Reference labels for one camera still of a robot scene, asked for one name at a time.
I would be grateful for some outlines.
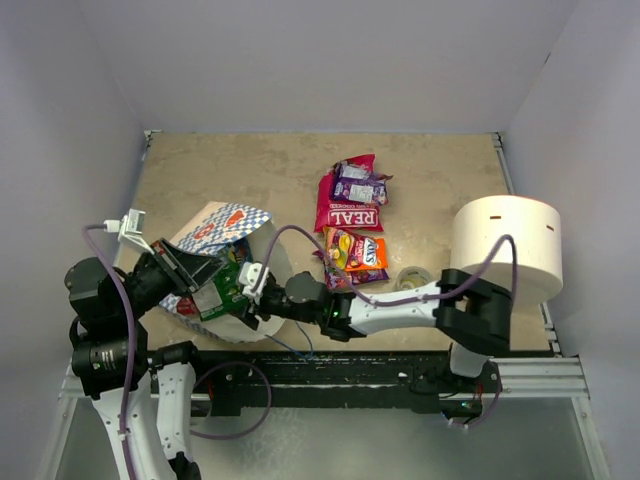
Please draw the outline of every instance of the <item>snack bag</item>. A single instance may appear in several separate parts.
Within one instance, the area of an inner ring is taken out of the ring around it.
[[[338,202],[349,200],[369,205],[386,205],[389,203],[387,180],[391,178],[393,177],[390,175],[340,164],[330,197]]]
[[[348,288],[347,282],[336,272],[335,268],[324,260],[324,256],[320,250],[313,252],[313,255],[321,259],[324,263],[324,283],[329,287],[329,290],[343,290]],[[387,271],[384,269],[360,270],[358,272],[345,272],[345,274],[352,285],[389,280],[389,275],[387,275]]]
[[[387,252],[382,238],[325,227],[325,250],[338,268],[346,272],[387,268]]]
[[[360,167],[373,172],[376,156],[372,153],[348,158],[336,163],[318,184],[318,201],[316,203],[316,225],[314,232],[322,232],[324,227],[360,228],[382,232],[380,209],[376,205],[364,205],[351,201],[333,201],[330,195],[334,189],[336,170],[340,165]]]

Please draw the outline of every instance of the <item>white backdrop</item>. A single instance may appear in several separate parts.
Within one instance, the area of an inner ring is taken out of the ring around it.
[[[509,128],[516,191],[562,216],[565,288],[551,303],[580,354],[614,478],[638,478],[640,2],[582,0]]]
[[[576,0],[80,0],[145,128],[503,130]]]
[[[26,480],[72,352],[80,228],[123,213],[144,137],[74,0],[0,2],[0,105],[0,477]]]

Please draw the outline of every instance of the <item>metal frame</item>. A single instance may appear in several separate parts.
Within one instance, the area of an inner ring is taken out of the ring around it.
[[[148,134],[148,143],[152,140]],[[503,170],[507,190],[514,194],[513,182],[509,175],[500,134],[492,135],[496,155]],[[553,321],[546,304],[541,306],[544,328],[549,339],[550,351],[540,352],[542,356],[533,358],[494,359],[498,365],[503,384],[501,398],[570,398],[572,400],[576,422],[579,426],[582,442],[591,466],[594,478],[611,478],[602,447],[598,441],[595,424],[589,404],[589,391],[584,378],[582,365],[578,358],[563,358]],[[82,386],[71,369],[62,385],[55,425],[39,470],[38,479],[53,479],[56,476],[64,444],[69,433],[71,420],[78,398],[83,398]],[[194,393],[192,401],[208,401],[205,394]]]
[[[507,159],[504,154],[502,136],[500,133],[494,133],[491,135],[493,140],[493,147],[496,150],[496,155],[498,156],[498,160],[500,162],[500,167],[502,168],[502,173],[504,175],[504,180],[507,185],[507,191],[511,194],[515,194],[515,189],[513,187],[513,181],[511,180],[511,175],[509,174],[509,167],[507,165]],[[553,349],[556,357],[562,357],[562,350],[560,348],[560,343],[558,342],[558,335],[556,334],[555,327],[553,325],[553,321],[551,319],[551,313],[549,312],[549,307],[547,303],[541,305],[542,309],[542,318],[544,319],[544,328],[547,332],[547,338],[549,339],[549,344]],[[575,361],[580,366],[582,370],[582,364],[580,363],[580,359],[576,358]],[[534,362],[540,364],[539,359],[534,360]],[[598,440],[598,433],[596,431],[596,426],[593,421],[593,413],[591,412],[591,404],[589,403],[589,395],[587,390],[587,382],[584,378],[584,372],[581,374],[582,382],[584,382],[586,395],[571,395],[572,403],[573,403],[573,411],[576,416],[576,421],[578,422],[578,426],[580,429],[580,435],[582,437],[582,443],[584,444],[585,450],[587,452],[587,457],[589,459],[589,464],[591,466],[591,470],[593,472],[593,476],[596,480],[609,480],[611,478],[611,474],[609,472],[609,465],[607,464],[604,451],[602,449],[602,445]]]

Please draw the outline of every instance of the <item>white cylinder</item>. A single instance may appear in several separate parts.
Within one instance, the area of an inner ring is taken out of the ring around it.
[[[516,306],[540,304],[562,290],[560,214],[546,203],[514,195],[468,203],[453,220],[451,268],[474,273],[496,240],[510,234],[518,253]],[[511,289],[511,248],[503,244],[482,276]]]

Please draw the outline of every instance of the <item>purple candy bag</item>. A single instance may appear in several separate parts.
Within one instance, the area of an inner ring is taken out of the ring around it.
[[[320,250],[313,252],[313,255],[322,260],[324,264],[324,283],[329,290],[346,289],[347,282],[336,272],[336,270],[324,260],[324,256]],[[353,285],[361,285],[363,283],[379,282],[389,280],[389,275],[384,269],[379,270],[359,270],[356,272],[344,272]]]
[[[389,203],[386,182],[391,178],[393,178],[391,175],[340,164],[334,179],[331,199],[369,205],[386,205]]]

